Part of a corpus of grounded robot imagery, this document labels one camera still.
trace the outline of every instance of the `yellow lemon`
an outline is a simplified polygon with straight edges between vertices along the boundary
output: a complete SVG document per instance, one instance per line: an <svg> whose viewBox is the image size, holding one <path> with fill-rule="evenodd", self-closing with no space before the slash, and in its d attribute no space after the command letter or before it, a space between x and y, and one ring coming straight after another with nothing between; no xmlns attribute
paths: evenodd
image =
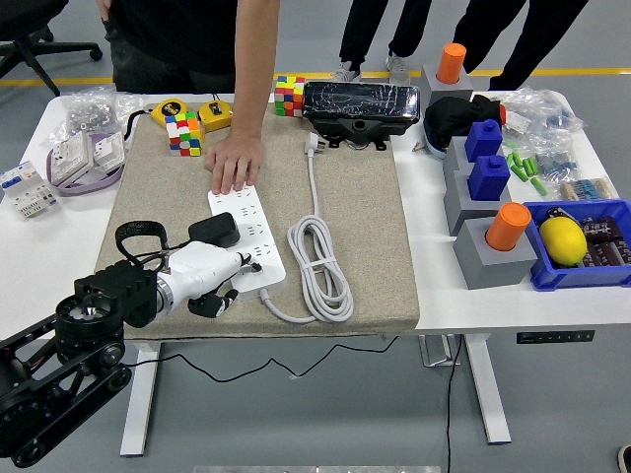
<svg viewBox="0 0 631 473"><path fill-rule="evenodd" d="M588 252L583 230L567 217L546 220L539 227L539 233L550 259L564 266L574 266Z"/></svg>

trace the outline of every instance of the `blue bin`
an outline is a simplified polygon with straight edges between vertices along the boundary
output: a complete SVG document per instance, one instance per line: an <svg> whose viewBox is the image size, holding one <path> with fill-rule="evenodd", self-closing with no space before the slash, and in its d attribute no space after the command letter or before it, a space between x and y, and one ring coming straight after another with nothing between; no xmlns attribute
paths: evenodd
<svg viewBox="0 0 631 473"><path fill-rule="evenodd" d="M530 281L536 291L555 291L562 288L591 288L597 286L631 287L631 265L599 266L594 268L557 269L552 266L538 226L547 219L552 207L561 207L578 221L587 217L613 217L622 237L631 244L631 204L622 199L580 200L561 202L526 202L532 221L526 234L538 257L530 269Z"/></svg>

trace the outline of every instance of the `human hand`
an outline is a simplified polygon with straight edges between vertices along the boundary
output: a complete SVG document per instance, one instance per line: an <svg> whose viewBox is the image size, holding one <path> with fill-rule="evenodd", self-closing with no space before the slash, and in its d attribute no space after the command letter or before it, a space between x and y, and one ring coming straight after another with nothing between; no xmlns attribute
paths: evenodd
<svg viewBox="0 0 631 473"><path fill-rule="evenodd" d="M208 149L205 167L213 173L213 194L227 194L233 181L235 190L254 185L263 163L263 143L260 137L231 131L227 138Z"/></svg>
<svg viewBox="0 0 631 473"><path fill-rule="evenodd" d="M104 22L109 20L109 7L111 6L111 0L95 0L99 13Z"/></svg>

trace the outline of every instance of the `black power adapter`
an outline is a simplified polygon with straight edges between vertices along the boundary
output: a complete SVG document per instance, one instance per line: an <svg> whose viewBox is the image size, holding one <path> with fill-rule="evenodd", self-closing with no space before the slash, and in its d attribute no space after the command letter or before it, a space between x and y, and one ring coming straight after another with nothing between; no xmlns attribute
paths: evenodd
<svg viewBox="0 0 631 473"><path fill-rule="evenodd" d="M188 236L191 241L214 244L221 248L228 248L241 238L235 218L230 212L192 224L188 227Z"/></svg>

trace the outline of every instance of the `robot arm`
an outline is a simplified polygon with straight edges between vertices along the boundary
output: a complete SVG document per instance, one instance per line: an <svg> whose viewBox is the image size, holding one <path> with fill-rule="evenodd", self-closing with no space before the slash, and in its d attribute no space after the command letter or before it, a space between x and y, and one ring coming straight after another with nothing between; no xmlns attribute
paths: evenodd
<svg viewBox="0 0 631 473"><path fill-rule="evenodd" d="M186 300L193 313L215 317L237 296L217 290L244 266L260 269L248 254L192 241L161 272L122 260L75 281L75 295L54 315L0 342L0 457L36 464L129 383L123 322L144 327ZM52 330L31 357L19 358ZM61 367L35 378L55 355Z"/></svg>

